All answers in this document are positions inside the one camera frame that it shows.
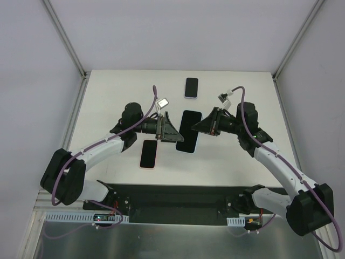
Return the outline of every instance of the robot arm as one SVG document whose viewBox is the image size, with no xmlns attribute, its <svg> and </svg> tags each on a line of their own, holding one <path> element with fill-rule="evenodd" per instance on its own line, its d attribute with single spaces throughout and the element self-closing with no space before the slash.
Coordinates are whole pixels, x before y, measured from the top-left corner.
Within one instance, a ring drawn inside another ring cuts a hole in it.
<svg viewBox="0 0 345 259">
<path fill-rule="evenodd" d="M 156 106 L 159 106 L 157 111 L 159 112 L 167 103 L 166 99 L 157 101 Z M 155 119 L 147 117 L 142 120 L 142 118 L 143 113 L 139 104 L 127 104 L 121 119 L 110 130 L 110 134 L 71 152 L 62 148 L 57 150 L 41 179 L 40 185 L 53 194 L 58 175 L 62 168 L 68 164 L 56 188 L 55 197 L 60 202 L 64 205 L 70 205 L 77 199 L 94 200 L 112 207 L 115 198 L 111 187 L 99 180 L 85 180 L 85 174 L 90 168 L 109 156 L 120 154 L 128 149 L 136 141 L 136 133 L 154 134 L 157 140 L 163 142 L 175 143 L 184 140 L 170 122 L 168 112 L 165 112 L 164 115 L 156 113 Z M 140 120 L 142 120 L 141 123 L 128 130 Z"/>
<path fill-rule="evenodd" d="M 192 129 L 213 136 L 220 135 L 222 131 L 237 135 L 240 146 L 251 157 L 262 163 L 287 192 L 287 195 L 281 195 L 270 191 L 262 185 L 256 185 L 245 190 L 243 195 L 237 197 L 231 203 L 231 207 L 237 212 L 244 214 L 250 214 L 251 211 L 257 208 L 267 209 L 286 219 L 290 227 L 300 236 L 304 236 L 331 223 L 330 217 L 316 201 L 305 183 L 313 187 L 313 191 L 317 193 L 331 214 L 334 215 L 332 189 L 325 183 L 318 185 L 295 166 L 292 166 L 291 163 L 288 163 L 273 142 L 273 139 L 258 127 L 258 112 L 254 104 L 243 102 L 243 115 L 246 125 L 243 123 L 241 104 L 237 106 L 236 117 L 231 115 L 227 111 L 227 108 L 229 108 L 229 100 L 227 98 L 229 93 L 230 91 L 219 96 L 219 99 L 224 104 L 223 109 L 214 107 L 210 115 L 193 125 Z M 252 139 L 252 136 L 249 136 L 247 130 L 252 133 L 255 141 Z"/>
</svg>

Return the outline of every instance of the white wall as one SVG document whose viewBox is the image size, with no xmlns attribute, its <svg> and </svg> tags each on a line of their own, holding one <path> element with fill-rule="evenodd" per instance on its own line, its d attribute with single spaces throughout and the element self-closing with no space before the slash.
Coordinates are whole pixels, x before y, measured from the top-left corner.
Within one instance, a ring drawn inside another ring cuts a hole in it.
<svg viewBox="0 0 345 259">
<path fill-rule="evenodd" d="M 40 1 L 0 3 L 0 258 L 16 258 L 80 77 Z"/>
<path fill-rule="evenodd" d="M 278 83 L 301 166 L 332 187 L 345 234 L 344 13 L 344 0 L 325 2 Z"/>
<path fill-rule="evenodd" d="M 86 70 L 274 72 L 316 0 L 52 0 Z"/>
</svg>

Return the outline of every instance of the smartphone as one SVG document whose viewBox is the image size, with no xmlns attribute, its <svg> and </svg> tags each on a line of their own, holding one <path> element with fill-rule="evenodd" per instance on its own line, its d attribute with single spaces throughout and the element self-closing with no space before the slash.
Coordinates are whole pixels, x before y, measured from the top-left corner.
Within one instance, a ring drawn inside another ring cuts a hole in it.
<svg viewBox="0 0 345 259">
<path fill-rule="evenodd" d="M 156 140 L 144 140 L 141 151 L 140 167 L 141 168 L 155 168 L 157 153 Z"/>
<path fill-rule="evenodd" d="M 197 78 L 187 78 L 185 81 L 184 97 L 188 99 L 196 99 L 198 97 L 198 82 Z"/>
<path fill-rule="evenodd" d="M 194 153 L 199 132 L 193 131 L 191 127 L 200 122 L 202 118 L 201 112 L 184 111 L 182 115 L 180 134 L 184 137 L 184 142 L 176 143 L 176 150 Z"/>
</svg>

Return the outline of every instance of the black smartphone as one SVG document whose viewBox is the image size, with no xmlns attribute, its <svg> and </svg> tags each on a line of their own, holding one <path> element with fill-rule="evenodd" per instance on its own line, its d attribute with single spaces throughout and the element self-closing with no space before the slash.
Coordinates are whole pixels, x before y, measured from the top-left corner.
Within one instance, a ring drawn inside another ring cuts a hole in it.
<svg viewBox="0 0 345 259">
<path fill-rule="evenodd" d="M 197 78 L 187 78 L 185 81 L 184 97 L 188 99 L 196 99 L 198 97 L 198 82 Z"/>
<path fill-rule="evenodd" d="M 144 140 L 141 151 L 140 167 L 141 168 L 155 168 L 157 153 L 156 140 Z"/>
<path fill-rule="evenodd" d="M 194 153 L 199 132 L 193 131 L 191 127 L 194 124 L 200 122 L 201 117 L 202 117 L 201 112 L 195 112 L 195 111 L 183 112 L 179 132 L 184 138 L 184 142 L 177 142 L 176 150 L 187 152 L 187 153 Z"/>
</svg>

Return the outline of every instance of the metal frame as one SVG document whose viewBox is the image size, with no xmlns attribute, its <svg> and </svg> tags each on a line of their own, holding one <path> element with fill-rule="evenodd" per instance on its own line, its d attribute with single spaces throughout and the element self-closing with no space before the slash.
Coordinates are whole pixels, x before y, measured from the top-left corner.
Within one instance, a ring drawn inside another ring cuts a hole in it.
<svg viewBox="0 0 345 259">
<path fill-rule="evenodd" d="M 108 185 L 116 191 L 118 209 L 129 216 L 129 223 L 227 226 L 227 218 L 238 218 L 231 203 L 250 187 L 169 186 L 169 185 Z M 270 188 L 286 195 L 281 187 Z M 83 209 L 103 209 L 84 202 Z M 260 209 L 251 211 L 259 214 Z"/>
<path fill-rule="evenodd" d="M 74 65 L 76 66 L 76 68 L 78 69 L 81 77 L 84 79 L 86 72 L 72 46 L 72 43 L 70 42 L 70 39 L 67 36 L 67 33 L 64 29 L 64 27 L 62 26 L 60 19 L 58 17 L 58 15 L 56 14 L 54 7 L 52 5 L 52 3 L 50 2 L 50 0 L 42 0 L 43 6 L 45 8 L 45 10 L 47 11 L 55 29 L 56 32 L 58 33 L 63 45 L 66 48 L 66 51 L 68 52 L 68 54 L 70 55 L 70 57 L 72 58 L 72 61 L 74 63 Z"/>
<path fill-rule="evenodd" d="M 290 142 L 292 145 L 294 158 L 295 158 L 295 160 L 297 162 L 297 166 L 299 168 L 300 168 L 299 158 L 298 158 L 297 153 L 296 153 L 295 144 L 294 144 L 294 141 L 293 141 L 293 138 L 291 135 L 291 130 L 290 130 L 290 126 L 288 123 L 284 104 L 282 103 L 281 96 L 279 93 L 279 86 L 277 85 L 277 78 L 280 76 L 285 65 L 287 64 L 290 57 L 292 56 L 292 54 L 296 50 L 296 47 L 299 45 L 299 43 L 303 39 L 306 31 L 309 29 L 310 25 L 312 24 L 312 21 L 314 20 L 314 18 L 319 13 L 319 11 L 320 11 L 320 9 L 321 9 L 321 7 L 325 1 L 326 0 L 317 0 L 315 2 L 315 4 L 313 5 L 308 16 L 306 17 L 305 21 L 303 22 L 301 28 L 299 29 L 298 33 L 296 34 L 295 38 L 293 39 L 291 45 L 289 46 L 287 52 L 285 53 L 285 55 L 284 55 L 281 63 L 279 64 L 276 72 L 273 75 L 274 86 L 275 86 L 275 89 L 277 92 L 277 96 L 278 96 L 279 104 L 281 106 L 281 110 L 283 113 L 286 128 L 288 130 L 288 136 L 289 136 L 289 139 L 290 139 Z M 78 95 L 77 95 L 75 102 L 74 102 L 73 110 L 72 110 L 71 115 L 68 119 L 68 126 L 67 126 L 67 129 L 65 131 L 63 141 L 61 143 L 61 146 L 63 148 L 69 148 L 70 143 L 71 143 L 71 139 L 73 136 L 74 128 L 75 128 L 75 125 L 77 123 L 77 118 L 78 118 L 78 114 L 79 114 L 79 111 L 81 108 L 82 100 L 84 98 L 84 94 L 86 91 L 86 87 L 87 87 L 90 73 L 89 72 L 87 73 L 84 70 L 83 65 L 81 64 L 81 62 L 77 56 L 77 53 L 75 52 L 75 49 L 72 46 L 72 43 L 70 42 L 70 40 L 67 36 L 67 33 L 66 33 L 65 29 L 63 28 L 61 21 L 59 20 L 58 15 L 57 15 L 56 11 L 54 10 L 54 7 L 51 4 L 50 0 L 41 0 L 41 2 L 43 4 L 45 10 L 47 11 L 47 14 L 50 17 L 52 24 L 57 31 L 57 34 L 59 35 L 63 45 L 65 46 L 66 51 L 70 55 L 72 62 L 76 66 L 76 68 L 77 68 L 77 70 L 78 70 L 78 72 L 82 78 L 82 82 L 81 82 L 81 85 L 80 85 L 80 88 L 78 91 Z M 18 258 L 32 258 L 34 256 L 35 250 L 36 250 L 36 247 L 38 244 L 38 240 L 39 240 L 39 235 L 40 235 L 40 232 L 41 232 L 41 229 L 43 226 L 43 222 L 44 222 L 45 217 L 46 217 L 46 212 L 68 211 L 68 212 L 102 213 L 101 210 L 93 210 L 93 211 L 87 210 L 87 211 L 85 211 L 82 209 L 82 206 L 83 206 L 83 202 L 77 201 L 77 202 L 75 202 L 75 204 L 73 206 L 59 205 L 59 206 L 53 207 L 50 204 L 50 194 L 48 192 L 46 192 L 45 190 L 41 190 L 38 194 L 37 201 L 36 201 L 36 204 L 34 206 L 31 220 L 30 220 L 29 226 L 27 228 L 27 231 L 26 231 L 26 234 L 24 237 L 24 242 L 23 242 L 22 247 L 19 251 Z M 324 240 L 328 241 L 332 245 L 335 245 L 335 242 L 330 235 L 329 226 L 325 226 L 324 228 L 317 230 L 316 232 Z M 327 250 L 323 246 L 320 246 L 320 247 L 321 247 L 322 255 L 324 258 L 338 258 L 337 254 Z"/>
<path fill-rule="evenodd" d="M 79 87 L 77 98 L 74 102 L 73 109 L 72 109 L 70 118 L 68 120 L 67 129 L 63 137 L 63 142 L 61 144 L 61 147 L 64 149 L 68 149 L 70 147 L 74 128 L 77 123 L 77 118 L 80 112 L 82 100 L 84 99 L 84 95 L 86 92 L 86 87 L 87 87 L 88 80 L 90 78 L 90 74 L 91 74 L 90 72 L 87 72 L 85 74 L 85 78 L 82 80 L 81 85 Z"/>
<path fill-rule="evenodd" d="M 290 57 L 292 56 L 292 54 L 295 52 L 297 46 L 299 45 L 299 43 L 301 42 L 302 38 L 304 37 L 304 35 L 306 34 L 307 30 L 310 28 L 313 20 L 315 19 L 316 15 L 318 15 L 322 5 L 324 4 L 326 0 L 317 0 L 315 2 L 315 4 L 313 5 L 312 9 L 310 10 L 307 18 L 304 20 L 301 28 L 299 29 L 299 31 L 297 32 L 295 38 L 293 39 L 293 41 L 291 42 L 287 52 L 285 53 L 282 61 L 280 62 L 276 72 L 273 75 L 273 78 L 276 80 L 282 70 L 284 69 L 285 65 L 287 64 L 287 62 L 289 61 Z"/>
</svg>

